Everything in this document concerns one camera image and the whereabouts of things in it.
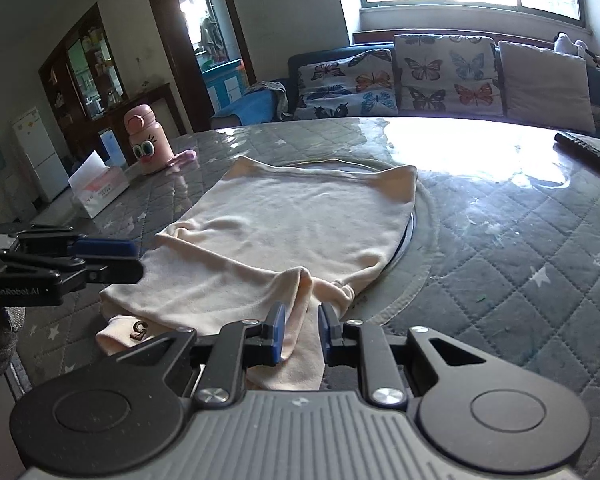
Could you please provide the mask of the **cream long-sleeve shirt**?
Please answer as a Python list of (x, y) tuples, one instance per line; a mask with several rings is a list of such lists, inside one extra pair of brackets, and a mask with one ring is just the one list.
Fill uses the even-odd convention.
[(274, 167), (239, 157), (143, 254), (143, 278), (100, 294), (108, 354), (176, 328), (214, 335), (285, 307), (282, 360), (251, 385), (314, 390), (324, 373), (318, 307), (338, 314), (372, 284), (400, 245), (417, 171)]

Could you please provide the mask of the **white tissue pack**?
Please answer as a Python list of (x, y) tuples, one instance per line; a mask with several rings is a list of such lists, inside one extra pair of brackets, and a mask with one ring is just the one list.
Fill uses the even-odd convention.
[(118, 166), (107, 166), (94, 151), (69, 178), (76, 204), (94, 219), (128, 187), (129, 180)]

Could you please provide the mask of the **white refrigerator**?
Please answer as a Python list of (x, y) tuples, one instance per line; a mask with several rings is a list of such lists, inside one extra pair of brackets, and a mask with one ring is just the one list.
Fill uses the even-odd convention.
[(68, 174), (36, 107), (12, 123), (16, 141), (27, 159), (34, 184), (45, 203), (51, 203), (68, 188)]

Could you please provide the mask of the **pink cartoon water bottle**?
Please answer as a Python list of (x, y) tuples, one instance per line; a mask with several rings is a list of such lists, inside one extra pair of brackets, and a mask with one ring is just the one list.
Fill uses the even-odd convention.
[(173, 158), (169, 139), (149, 105), (133, 107), (123, 117), (133, 155), (143, 174), (154, 174)]

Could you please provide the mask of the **dark wooden cabinet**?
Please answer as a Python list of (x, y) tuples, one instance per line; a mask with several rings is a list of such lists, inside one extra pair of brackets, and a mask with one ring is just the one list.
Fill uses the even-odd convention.
[(75, 162), (84, 162), (91, 152), (105, 157), (100, 135), (110, 130), (123, 160), (132, 164), (123, 116), (140, 104), (163, 102), (170, 115), (170, 122), (163, 126), (166, 134), (173, 138), (186, 133), (170, 84), (145, 81), (140, 90), (126, 90), (96, 4), (60, 40), (38, 74)]

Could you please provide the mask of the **grey quilted star tablecloth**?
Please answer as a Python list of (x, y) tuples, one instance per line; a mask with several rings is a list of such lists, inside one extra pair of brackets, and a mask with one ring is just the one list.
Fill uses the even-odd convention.
[[(181, 136), (174, 148), (194, 148), (198, 160), (180, 170), (137, 177), (102, 220), (84, 221), (87, 232), (130, 234), (143, 250), (168, 221), (176, 220), (225, 174), (240, 155), (270, 165), (318, 167), (329, 159), (343, 170), (418, 168), (414, 234), (406, 253), (356, 297), (348, 315), (373, 318), (390, 334), (410, 324), (432, 325), (460, 341), (557, 380), (582, 400), (592, 429), (577, 461), (547, 479), (600, 479), (600, 174), (582, 166), (554, 142), (554, 131), (497, 122), (446, 119), (334, 119), (285, 122)], [(63, 307), (27, 313), (18, 346), (20, 390), (101, 357), (95, 328), (96, 286)], [(466, 468), (425, 460), (378, 417), (368, 423), (343, 408), (313, 440), (314, 429), (292, 406), (283, 428), (271, 427), (268, 444), (256, 445), (246, 418), (232, 436), (204, 434), (189, 463), (157, 460), (154, 474), (120, 479), (480, 479)], [(374, 430), (372, 442), (346, 442), (344, 423)]]

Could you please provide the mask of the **round black induction cooktop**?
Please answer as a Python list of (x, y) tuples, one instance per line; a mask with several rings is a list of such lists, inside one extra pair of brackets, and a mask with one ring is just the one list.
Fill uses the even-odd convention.
[(396, 248), (396, 251), (394, 252), (392, 258), (385, 267), (386, 272), (390, 272), (406, 254), (408, 246), (410, 246), (411, 240), (413, 238), (416, 223), (416, 214), (415, 211), (412, 211), (406, 222), (405, 230), (400, 240), (400, 244), (398, 245), (398, 248)]

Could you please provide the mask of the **dark blue sofa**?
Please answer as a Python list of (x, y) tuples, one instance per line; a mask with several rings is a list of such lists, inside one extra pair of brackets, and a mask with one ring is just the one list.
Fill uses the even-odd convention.
[(600, 66), (583, 42), (566, 52), (488, 36), (396, 35), (293, 56), (211, 119), (215, 129), (282, 120), (426, 116), (501, 120), (600, 138)]

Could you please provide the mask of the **grey blanket on sofa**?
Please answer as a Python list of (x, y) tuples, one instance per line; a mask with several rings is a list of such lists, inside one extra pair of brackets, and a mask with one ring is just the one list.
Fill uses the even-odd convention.
[(283, 81), (256, 82), (246, 89), (246, 97), (265, 122), (281, 122), (288, 116), (289, 96)]

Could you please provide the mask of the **black remote control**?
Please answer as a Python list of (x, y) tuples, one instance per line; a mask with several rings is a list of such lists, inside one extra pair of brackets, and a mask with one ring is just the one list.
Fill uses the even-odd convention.
[(600, 172), (600, 150), (568, 132), (556, 132), (554, 140), (560, 149)]

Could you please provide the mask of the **plain beige cushion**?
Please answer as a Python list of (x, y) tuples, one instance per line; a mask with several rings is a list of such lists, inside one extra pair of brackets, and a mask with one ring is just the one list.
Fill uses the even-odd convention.
[(595, 131), (583, 58), (501, 41), (506, 116), (539, 127)]

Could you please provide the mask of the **middle butterfly cushion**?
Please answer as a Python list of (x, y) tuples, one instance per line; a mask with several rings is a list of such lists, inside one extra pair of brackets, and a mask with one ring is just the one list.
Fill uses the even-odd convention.
[(494, 41), (485, 36), (396, 35), (405, 114), (502, 117)]

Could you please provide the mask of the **butterfly cushion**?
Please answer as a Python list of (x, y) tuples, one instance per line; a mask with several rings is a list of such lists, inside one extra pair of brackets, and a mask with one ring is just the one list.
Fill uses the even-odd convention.
[(396, 35), (405, 114), (502, 117), (494, 41), (485, 36)]
[(393, 59), (388, 49), (302, 65), (298, 69), (298, 120), (396, 116)]

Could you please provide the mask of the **left butterfly cushion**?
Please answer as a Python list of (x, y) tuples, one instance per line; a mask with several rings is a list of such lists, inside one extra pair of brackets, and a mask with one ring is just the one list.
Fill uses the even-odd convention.
[(298, 69), (298, 120), (396, 116), (393, 59), (388, 49), (302, 65)]

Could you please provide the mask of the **white plush toy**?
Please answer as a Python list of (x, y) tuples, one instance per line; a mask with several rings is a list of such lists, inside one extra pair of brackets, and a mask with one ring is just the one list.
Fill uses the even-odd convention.
[(586, 64), (591, 66), (597, 63), (596, 55), (583, 40), (572, 41), (565, 32), (558, 32), (554, 38), (554, 51), (583, 58)]

